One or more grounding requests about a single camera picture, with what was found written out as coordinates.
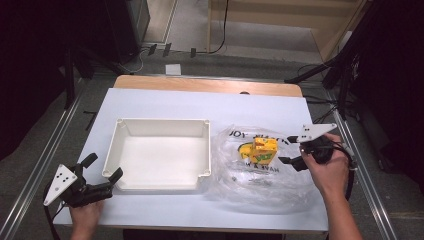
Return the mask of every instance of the white table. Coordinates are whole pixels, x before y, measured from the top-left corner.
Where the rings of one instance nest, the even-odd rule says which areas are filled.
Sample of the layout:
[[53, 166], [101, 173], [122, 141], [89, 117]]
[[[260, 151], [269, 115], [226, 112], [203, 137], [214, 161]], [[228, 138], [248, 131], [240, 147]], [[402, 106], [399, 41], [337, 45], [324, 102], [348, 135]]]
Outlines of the white table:
[[[209, 119], [212, 136], [231, 124], [259, 126], [296, 135], [303, 124], [311, 123], [306, 100], [300, 97], [109, 89], [79, 159], [81, 161], [92, 152], [99, 157], [84, 171], [90, 184], [106, 181], [101, 171], [118, 118]], [[115, 190], [114, 196], [105, 203], [100, 225], [269, 233], [328, 231], [324, 203], [317, 190], [307, 208], [292, 213], [212, 200], [201, 193], [123, 195]], [[69, 211], [62, 211], [54, 223], [72, 224]]]

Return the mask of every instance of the clear plastic bag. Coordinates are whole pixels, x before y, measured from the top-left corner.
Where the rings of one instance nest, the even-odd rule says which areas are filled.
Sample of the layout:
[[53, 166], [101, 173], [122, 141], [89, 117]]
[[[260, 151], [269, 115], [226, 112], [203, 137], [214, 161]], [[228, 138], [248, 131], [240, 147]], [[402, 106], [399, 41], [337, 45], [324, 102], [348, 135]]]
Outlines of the clear plastic bag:
[[[250, 163], [238, 152], [255, 136], [278, 141], [278, 151], [268, 166]], [[212, 177], [209, 193], [231, 202], [278, 206], [287, 210], [306, 206], [316, 190], [309, 171], [297, 172], [278, 157], [299, 156], [299, 144], [282, 133], [258, 127], [231, 126], [212, 138]]]

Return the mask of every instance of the human hand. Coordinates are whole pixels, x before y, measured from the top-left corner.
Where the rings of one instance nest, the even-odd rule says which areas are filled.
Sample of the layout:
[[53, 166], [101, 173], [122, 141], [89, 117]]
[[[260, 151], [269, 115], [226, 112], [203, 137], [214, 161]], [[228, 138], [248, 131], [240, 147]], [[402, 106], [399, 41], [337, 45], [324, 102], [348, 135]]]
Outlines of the human hand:
[[98, 201], [83, 207], [69, 207], [73, 223], [71, 240], [91, 239], [96, 231], [103, 205], [104, 201]]
[[[340, 136], [329, 133], [324, 136], [335, 143], [341, 143]], [[315, 186], [319, 189], [324, 199], [343, 197], [344, 187], [349, 174], [349, 160], [346, 155], [339, 150], [334, 150], [330, 161], [326, 164], [318, 164], [312, 154], [306, 154], [302, 151], [302, 147], [301, 154], [311, 172]]]

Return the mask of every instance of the yellow toy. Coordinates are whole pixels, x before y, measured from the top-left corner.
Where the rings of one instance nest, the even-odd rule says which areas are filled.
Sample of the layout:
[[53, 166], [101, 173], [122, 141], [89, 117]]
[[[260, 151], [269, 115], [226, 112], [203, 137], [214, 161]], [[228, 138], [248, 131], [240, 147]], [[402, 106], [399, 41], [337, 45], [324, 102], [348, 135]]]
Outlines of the yellow toy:
[[240, 145], [238, 151], [242, 159], [249, 158], [251, 163], [268, 165], [278, 150], [277, 140], [274, 138], [254, 138], [253, 143]]

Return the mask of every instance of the tripod leg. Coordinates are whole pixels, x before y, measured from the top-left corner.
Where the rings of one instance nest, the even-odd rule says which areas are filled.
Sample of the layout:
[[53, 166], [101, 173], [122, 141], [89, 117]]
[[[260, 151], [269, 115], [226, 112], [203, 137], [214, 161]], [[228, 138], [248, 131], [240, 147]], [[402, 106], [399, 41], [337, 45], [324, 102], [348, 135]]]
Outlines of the tripod leg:
[[65, 53], [65, 79], [66, 79], [66, 103], [65, 109], [71, 106], [75, 99], [75, 85], [74, 85], [74, 68], [72, 61], [72, 50], [71, 48], [66, 49]]

